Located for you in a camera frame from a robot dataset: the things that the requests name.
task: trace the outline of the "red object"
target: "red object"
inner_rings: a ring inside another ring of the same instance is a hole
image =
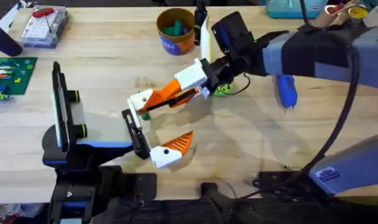
[[[330,13],[330,14],[333,14],[333,13],[335,13],[335,12],[340,11],[340,10],[343,9],[343,8],[344,8],[344,5],[343,5],[343,4],[339,4],[339,5],[337,5],[336,7],[332,8],[332,9],[329,11],[329,13]]]
[[[40,18],[40,17],[50,15],[53,12],[54,12],[54,9],[51,7],[48,7],[48,8],[39,9],[38,11],[35,11],[34,13],[32,13],[32,16],[34,16],[35,18]]]

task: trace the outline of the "green object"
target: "green object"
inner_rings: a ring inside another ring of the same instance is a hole
[[[174,35],[174,27],[163,28],[163,33],[166,35]]]
[[[34,71],[35,64],[37,63],[36,57],[18,57],[11,58],[11,62],[17,63],[19,66],[5,66],[0,65],[0,70],[5,70],[7,73],[12,72],[12,78],[0,79],[1,85],[8,86],[8,95],[23,95],[26,92],[29,79]],[[10,61],[9,58],[0,58],[0,62]],[[15,82],[16,79],[21,78],[20,82]]]
[[[179,19],[175,20],[174,24],[174,32],[173,36],[174,37],[179,37],[183,33],[183,23]]]
[[[223,84],[216,88],[214,95],[215,96],[228,96],[225,93],[231,93],[233,90],[233,83]]]
[[[150,114],[149,113],[142,114],[141,119],[143,119],[144,121],[150,120]]]

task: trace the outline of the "black mount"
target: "black mount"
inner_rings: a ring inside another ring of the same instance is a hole
[[[259,215],[248,200],[229,198],[218,191],[215,183],[201,184],[201,199],[208,200],[214,208],[221,214],[222,223],[279,223],[286,224],[284,220],[276,218],[265,218]]]
[[[74,124],[70,104],[80,103],[77,90],[67,90],[65,75],[54,62],[52,72],[56,122],[44,134],[42,162],[55,169],[56,185],[49,205],[48,223],[64,218],[92,217],[105,212],[113,198],[136,203],[156,197],[156,174],[126,174],[120,166],[101,166],[134,151],[142,159],[149,157],[143,132],[136,128],[129,110],[122,111],[132,144],[126,147],[93,147],[79,144],[87,137],[86,124]]]
[[[120,166],[92,166],[123,156],[132,148],[118,152],[87,147],[62,152],[57,146],[54,126],[44,134],[42,147],[44,164],[54,167],[57,174],[49,205],[51,223],[60,223],[64,218],[81,218],[82,223],[90,223],[92,217],[107,210],[113,198],[139,203],[156,197],[156,174],[127,174]]]
[[[257,179],[252,185],[258,189],[270,189],[261,192],[263,198],[275,198],[281,202],[313,202],[330,203],[334,200],[333,195],[328,195],[320,189],[307,175],[300,177],[292,184],[281,187],[272,186],[291,180],[298,176],[298,171],[268,171],[259,172]]]

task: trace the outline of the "plastic storage box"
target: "plastic storage box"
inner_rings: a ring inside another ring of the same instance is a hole
[[[53,8],[54,12],[40,18],[31,16],[21,33],[20,44],[25,47],[56,48],[69,15],[64,6],[35,6],[34,11],[47,7]]]

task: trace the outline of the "pencil cup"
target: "pencil cup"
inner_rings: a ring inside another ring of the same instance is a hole
[[[184,32],[181,33],[182,35],[168,35],[164,33],[167,27],[174,27],[174,23],[176,23],[176,21],[180,21],[183,25]],[[159,38],[163,43],[164,49],[172,55],[185,54],[193,47],[193,28],[194,15],[193,13],[185,9],[167,9],[166,11],[162,12],[157,18],[157,30]]]

